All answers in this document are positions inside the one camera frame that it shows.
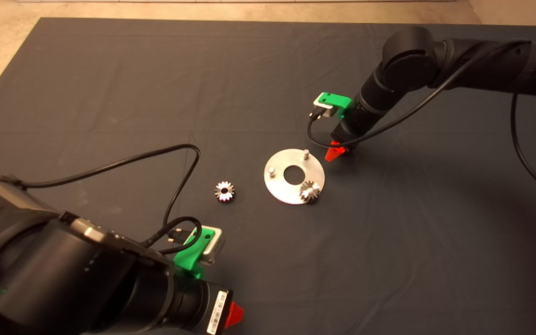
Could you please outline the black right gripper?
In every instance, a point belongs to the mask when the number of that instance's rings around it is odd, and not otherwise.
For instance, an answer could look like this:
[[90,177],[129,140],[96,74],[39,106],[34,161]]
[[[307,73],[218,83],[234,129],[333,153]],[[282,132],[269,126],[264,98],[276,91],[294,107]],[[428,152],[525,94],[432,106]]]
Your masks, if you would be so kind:
[[367,103],[354,103],[349,106],[340,123],[331,132],[333,139],[325,154],[325,161],[332,162],[348,152],[342,142],[355,140],[374,127],[374,108]]

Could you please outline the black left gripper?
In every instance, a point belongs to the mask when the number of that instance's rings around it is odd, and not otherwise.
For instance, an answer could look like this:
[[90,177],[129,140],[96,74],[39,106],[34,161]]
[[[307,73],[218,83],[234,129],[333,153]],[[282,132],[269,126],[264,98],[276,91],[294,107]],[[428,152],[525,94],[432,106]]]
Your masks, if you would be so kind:
[[194,335],[222,335],[242,321],[245,310],[234,292],[196,278],[176,278],[171,301],[171,326]]

